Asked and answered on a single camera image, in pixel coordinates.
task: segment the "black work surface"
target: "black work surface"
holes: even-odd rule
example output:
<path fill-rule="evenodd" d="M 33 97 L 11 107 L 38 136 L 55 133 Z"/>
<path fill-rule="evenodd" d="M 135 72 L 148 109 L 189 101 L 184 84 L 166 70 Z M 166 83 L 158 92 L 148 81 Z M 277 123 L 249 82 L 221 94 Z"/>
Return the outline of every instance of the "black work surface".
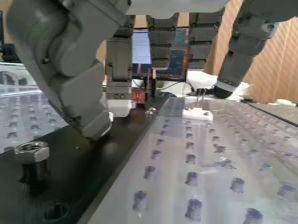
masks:
<path fill-rule="evenodd" d="M 160 99 L 152 105 L 159 109 L 164 101 Z M 0 156 L 0 224 L 76 223 L 96 195 L 100 193 L 104 197 L 108 192 L 155 117 L 147 117 L 144 109 L 132 110 L 128 118 L 116 119 L 110 136 L 96 144 L 70 126 L 42 137 L 39 140 L 51 148 L 51 179 L 43 193 L 36 195 L 19 182 L 22 165 L 15 161 L 14 150 L 5 153 Z"/>

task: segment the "gray robot arm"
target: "gray robot arm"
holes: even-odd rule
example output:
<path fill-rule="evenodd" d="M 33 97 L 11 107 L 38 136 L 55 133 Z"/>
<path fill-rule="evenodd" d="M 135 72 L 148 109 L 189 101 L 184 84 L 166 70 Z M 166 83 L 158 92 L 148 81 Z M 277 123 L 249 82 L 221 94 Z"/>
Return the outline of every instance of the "gray robot arm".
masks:
<path fill-rule="evenodd" d="M 229 52 L 221 67 L 215 95 L 227 98 L 239 87 L 255 57 L 277 31 L 279 22 L 298 15 L 298 1 L 245 0 L 235 22 Z"/>
<path fill-rule="evenodd" d="M 128 8 L 127 0 L 76 0 L 64 5 L 15 0 L 7 16 L 19 56 L 38 85 L 56 111 L 91 140 L 111 128 L 100 103 L 104 66 L 96 51 L 124 25 Z"/>

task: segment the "hole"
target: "hole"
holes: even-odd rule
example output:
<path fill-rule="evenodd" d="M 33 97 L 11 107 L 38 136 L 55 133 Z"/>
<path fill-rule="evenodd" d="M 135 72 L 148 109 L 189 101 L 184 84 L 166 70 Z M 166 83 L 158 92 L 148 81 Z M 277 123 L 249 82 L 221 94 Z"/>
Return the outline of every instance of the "hole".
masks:
<path fill-rule="evenodd" d="M 26 145 L 26 146 L 23 146 L 22 150 L 31 151 L 31 150 L 36 150 L 39 148 L 40 148 L 39 145 Z"/>
<path fill-rule="evenodd" d="M 48 222 L 58 222 L 67 216 L 68 212 L 68 205 L 66 203 L 59 202 L 54 206 L 47 208 L 44 212 L 44 220 Z"/>

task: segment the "white object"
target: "white object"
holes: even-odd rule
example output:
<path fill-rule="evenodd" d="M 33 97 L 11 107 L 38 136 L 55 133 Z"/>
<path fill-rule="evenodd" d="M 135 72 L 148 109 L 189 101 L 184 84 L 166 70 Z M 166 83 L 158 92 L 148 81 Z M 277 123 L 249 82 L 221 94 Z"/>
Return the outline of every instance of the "white object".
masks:
<path fill-rule="evenodd" d="M 115 117 L 127 117 L 132 109 L 132 100 L 107 100 L 108 110 Z"/>
<path fill-rule="evenodd" d="M 213 114 L 209 110 L 195 107 L 189 110 L 184 110 L 184 118 L 213 121 Z"/>
<path fill-rule="evenodd" d="M 287 99 L 277 99 L 275 104 L 296 107 L 296 104 L 291 100 L 287 100 Z"/>

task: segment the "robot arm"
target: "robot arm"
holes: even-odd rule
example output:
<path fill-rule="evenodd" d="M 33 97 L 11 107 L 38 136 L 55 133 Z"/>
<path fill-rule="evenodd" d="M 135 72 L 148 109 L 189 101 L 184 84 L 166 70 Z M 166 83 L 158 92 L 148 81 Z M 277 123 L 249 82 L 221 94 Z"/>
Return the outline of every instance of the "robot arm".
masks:
<path fill-rule="evenodd" d="M 221 67 L 215 95 L 227 98 L 241 84 L 255 57 L 273 38 L 279 22 L 298 15 L 296 0 L 245 0 L 235 22 L 229 52 Z"/>
<path fill-rule="evenodd" d="M 100 103 L 104 66 L 96 51 L 124 25 L 130 4 L 76 0 L 66 8 L 54 0 L 15 0 L 9 12 L 22 61 L 56 111 L 91 140 L 111 128 Z"/>
<path fill-rule="evenodd" d="M 147 5 L 150 15 L 162 15 L 164 8 L 158 8 L 170 1 L 152 1 L 148 5 L 148 0 L 134 0 L 135 9 Z M 189 4 L 174 1 L 164 13 L 170 15 L 174 12 L 170 19 L 160 17 L 155 20 L 148 16 L 155 68 L 166 69 L 170 65 L 178 8 L 200 12 L 191 14 L 193 42 L 189 51 L 191 65 L 204 66 L 200 63 L 211 50 L 211 42 L 217 33 L 215 24 L 221 22 L 224 13 L 224 10 L 219 10 L 227 1 L 215 0 L 211 3 L 209 0 L 200 0 Z M 82 135 L 92 140 L 98 140 L 111 128 L 110 113 L 100 103 L 106 72 L 103 64 L 96 60 L 96 50 L 102 42 L 111 38 L 107 54 L 108 104 L 118 112 L 114 100 L 123 100 L 119 102 L 120 107 L 130 110 L 132 27 L 126 26 L 128 9 L 134 9 L 130 0 L 15 0 L 9 12 L 9 30 L 22 61 L 56 111 Z M 283 3 L 245 0 L 215 88 L 217 97 L 228 97 L 240 85 L 255 56 L 260 54 L 267 40 L 273 37 L 279 22 L 297 15 L 297 0 L 284 0 Z M 124 52 L 128 52 L 127 57 L 119 60 Z M 127 114 L 128 111 L 123 110 L 119 116 Z"/>

